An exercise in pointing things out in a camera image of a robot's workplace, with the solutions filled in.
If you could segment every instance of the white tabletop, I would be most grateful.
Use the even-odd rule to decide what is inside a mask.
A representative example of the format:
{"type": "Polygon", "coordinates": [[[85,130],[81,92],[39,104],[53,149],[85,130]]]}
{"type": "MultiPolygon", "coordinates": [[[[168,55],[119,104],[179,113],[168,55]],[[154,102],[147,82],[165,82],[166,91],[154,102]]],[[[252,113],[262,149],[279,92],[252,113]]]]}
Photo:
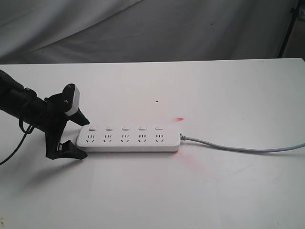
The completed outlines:
{"type": "MultiPolygon", "coordinates": [[[[305,141],[301,59],[2,65],[40,98],[68,83],[92,123],[176,122],[187,136],[226,146],[305,141]]],[[[22,137],[0,112],[0,160],[22,137]]],[[[69,123],[62,142],[75,141],[69,123]]],[[[305,149],[253,155],[183,144],[176,154],[45,157],[35,130],[0,166],[0,228],[257,229],[305,226],[305,149]]]]}

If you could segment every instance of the gray fabric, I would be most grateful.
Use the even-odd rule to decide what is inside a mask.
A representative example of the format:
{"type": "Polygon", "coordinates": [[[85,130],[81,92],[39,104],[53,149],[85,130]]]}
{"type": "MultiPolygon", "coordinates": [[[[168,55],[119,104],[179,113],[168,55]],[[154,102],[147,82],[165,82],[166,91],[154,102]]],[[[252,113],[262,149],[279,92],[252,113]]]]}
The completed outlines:
{"type": "MultiPolygon", "coordinates": [[[[142,0],[94,26],[45,47],[26,54],[13,52],[10,59],[2,58],[2,62],[274,58],[291,19],[290,8],[295,4],[296,0],[142,0]]],[[[96,18],[106,18],[103,12],[96,18]]],[[[88,20],[87,17],[88,14],[83,14],[75,26],[79,23],[82,26],[77,28],[88,26],[90,23],[82,22],[83,19],[88,20]]],[[[57,30],[45,30],[57,37],[57,30]]],[[[72,33],[64,33],[66,30],[71,31],[69,25],[62,25],[62,35],[72,33]]],[[[34,50],[39,46],[24,47],[34,50]]]]}
{"type": "Polygon", "coordinates": [[[140,0],[1,0],[0,57],[16,58],[82,31],[140,0]]]}

